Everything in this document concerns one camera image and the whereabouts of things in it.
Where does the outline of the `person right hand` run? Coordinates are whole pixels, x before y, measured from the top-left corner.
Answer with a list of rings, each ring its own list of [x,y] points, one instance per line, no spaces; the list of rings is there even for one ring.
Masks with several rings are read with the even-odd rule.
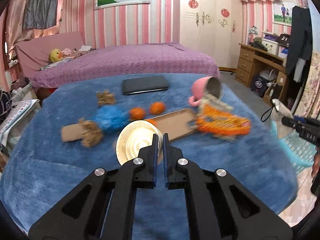
[[[312,178],[315,178],[317,176],[317,173],[319,171],[319,166],[320,166],[320,155],[319,155],[319,149],[318,149],[317,153],[314,155],[314,158],[313,158],[313,166],[312,166],[312,172],[311,172]]]

